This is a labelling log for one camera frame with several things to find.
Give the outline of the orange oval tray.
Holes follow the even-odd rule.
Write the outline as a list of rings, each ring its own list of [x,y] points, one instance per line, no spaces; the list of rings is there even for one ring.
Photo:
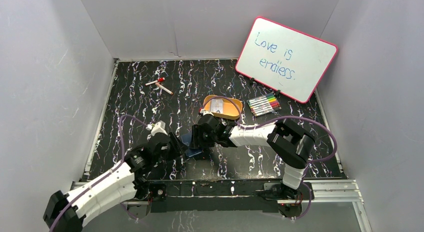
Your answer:
[[[219,118],[237,120],[243,112],[243,103],[235,98],[208,95],[203,100],[202,109]]]

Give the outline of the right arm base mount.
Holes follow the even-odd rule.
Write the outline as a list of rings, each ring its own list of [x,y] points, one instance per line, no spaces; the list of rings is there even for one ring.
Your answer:
[[[267,201],[278,202],[279,213],[292,221],[300,219],[309,211],[315,195],[310,183],[301,182],[298,189],[290,188],[283,183],[265,183],[257,196]]]

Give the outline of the silver credit card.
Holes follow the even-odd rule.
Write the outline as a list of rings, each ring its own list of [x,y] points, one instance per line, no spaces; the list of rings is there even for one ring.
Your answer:
[[[224,101],[222,99],[212,99],[210,101],[210,111],[212,113],[222,114],[224,112]]]

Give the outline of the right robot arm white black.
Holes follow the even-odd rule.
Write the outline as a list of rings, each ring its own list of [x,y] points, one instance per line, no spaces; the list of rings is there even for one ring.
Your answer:
[[[283,160],[282,194],[295,199],[302,191],[301,182],[315,137],[291,119],[276,119],[263,125],[239,125],[236,120],[206,114],[192,126],[189,148],[270,147]]]

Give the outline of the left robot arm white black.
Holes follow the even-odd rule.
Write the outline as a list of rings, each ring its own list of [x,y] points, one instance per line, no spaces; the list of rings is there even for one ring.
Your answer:
[[[175,133],[156,133],[99,177],[67,193],[53,193],[42,218],[51,232],[80,232],[92,219],[122,202],[150,198],[153,193],[147,175],[154,165],[174,160],[187,149]]]

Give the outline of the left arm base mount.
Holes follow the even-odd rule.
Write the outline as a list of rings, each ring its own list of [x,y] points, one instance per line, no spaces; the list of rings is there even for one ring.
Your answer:
[[[163,183],[146,183],[136,190],[134,198],[121,202],[120,207],[137,224],[151,212],[153,204],[166,201],[166,192]]]

